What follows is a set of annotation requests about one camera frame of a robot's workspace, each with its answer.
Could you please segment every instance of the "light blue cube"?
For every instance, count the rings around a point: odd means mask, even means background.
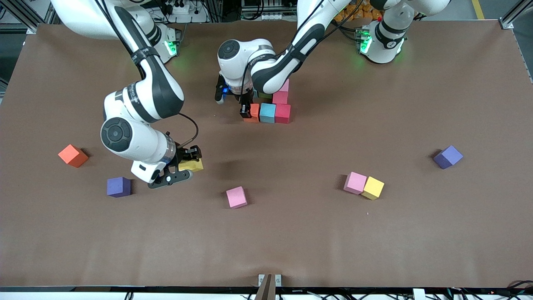
[[[264,123],[274,123],[275,115],[276,104],[261,103],[261,110],[259,110],[259,121]]]
[[[449,146],[437,154],[433,160],[441,169],[447,169],[463,158],[463,155],[454,147]]]

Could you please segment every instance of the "blue cube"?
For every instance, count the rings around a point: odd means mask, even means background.
[[[259,110],[259,121],[265,123],[274,123],[275,115],[276,104],[261,103],[261,109]]]
[[[107,180],[107,196],[124,197],[132,193],[132,181],[124,178],[112,178]]]
[[[462,158],[463,155],[454,146],[449,146],[437,154],[433,160],[440,166],[441,169],[446,169],[456,164]]]

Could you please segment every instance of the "foam cube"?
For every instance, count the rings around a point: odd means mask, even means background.
[[[273,104],[287,104],[289,98],[289,92],[275,92],[272,96]]]
[[[251,118],[244,118],[243,120],[250,123],[259,123],[259,103],[250,104],[250,114],[252,115]]]
[[[272,94],[258,92],[257,95],[259,96],[259,98],[272,99]]]
[[[365,188],[366,179],[367,177],[365,175],[351,172],[344,183],[344,190],[359,195]]]
[[[447,169],[463,158],[463,155],[454,147],[449,146],[437,154],[433,160],[441,169]]]
[[[290,105],[276,104],[276,114],[274,116],[276,123],[288,124],[290,122]]]
[[[58,155],[66,164],[75,168],[79,168],[89,159],[83,151],[73,145],[68,145]]]
[[[117,177],[107,180],[107,196],[111,197],[124,197],[129,196],[132,193],[132,181],[124,178]]]
[[[276,105],[270,103],[261,103],[261,110],[259,111],[259,121],[265,123],[274,123],[276,115]]]
[[[243,207],[248,204],[242,186],[232,188],[231,190],[226,191],[226,195],[228,196],[230,207],[233,209]]]
[[[289,79],[287,78],[287,80],[285,80],[285,83],[283,84],[283,86],[281,87],[281,89],[279,89],[280,92],[289,92]]]
[[[368,176],[365,188],[363,188],[361,195],[369,198],[370,200],[376,200],[379,195],[381,195],[384,185],[385,184],[383,182],[377,180],[376,178]]]
[[[198,172],[204,169],[204,165],[201,162],[201,159],[198,161],[181,161],[177,164],[178,171],[191,170],[193,172]]]

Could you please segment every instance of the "gripper held yellow cube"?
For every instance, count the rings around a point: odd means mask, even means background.
[[[199,159],[199,161],[182,161],[177,165],[177,169],[179,171],[191,170],[197,172],[203,170],[204,165],[202,164],[201,159]]]

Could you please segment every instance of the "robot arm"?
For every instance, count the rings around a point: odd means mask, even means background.
[[[245,95],[255,87],[259,92],[272,94],[281,89],[287,78],[300,68],[320,42],[331,20],[349,2],[350,0],[299,1],[298,31],[278,58],[272,44],[264,39],[224,42],[219,48],[218,60],[220,74],[231,92]]]
[[[183,91],[131,14],[112,6],[109,15],[146,77],[105,98],[101,139],[110,151],[134,161],[132,173],[153,183],[176,155],[177,146],[149,124],[178,114]]]
[[[101,15],[107,25],[112,24],[110,27],[123,41],[133,62],[144,74],[142,80],[106,96],[104,124],[101,128],[102,143],[116,155],[133,160],[132,173],[146,181],[150,187],[160,186],[161,181],[165,181],[162,185],[170,185],[190,179],[192,172],[189,170],[179,172],[179,177],[178,172],[172,178],[159,176],[161,171],[167,173],[169,164],[177,166],[181,160],[197,160],[201,158],[201,152],[196,146],[183,148],[184,145],[175,143],[168,133],[163,134],[150,126],[158,120],[179,114],[184,96],[181,87],[163,64],[160,53],[153,47],[153,41],[147,38],[136,21],[138,15],[132,15],[132,8],[125,8],[129,4],[124,4],[122,0],[72,2],[78,2],[85,9],[80,11],[79,19],[90,19],[87,14]],[[59,7],[59,11],[66,13],[69,11],[65,9],[65,5],[69,5],[67,3],[70,1],[56,1],[54,4],[56,9]],[[97,23],[94,34],[98,37],[110,36],[104,34],[107,27],[99,21],[102,21],[101,18],[94,20]],[[84,35],[90,32],[72,20],[66,22],[66,25],[76,28],[76,32],[80,31]]]
[[[390,62],[401,51],[404,36],[415,10],[424,15],[441,12],[450,0],[370,0],[370,4],[385,10],[381,21],[363,26],[365,34],[360,45],[361,54],[378,64]]]

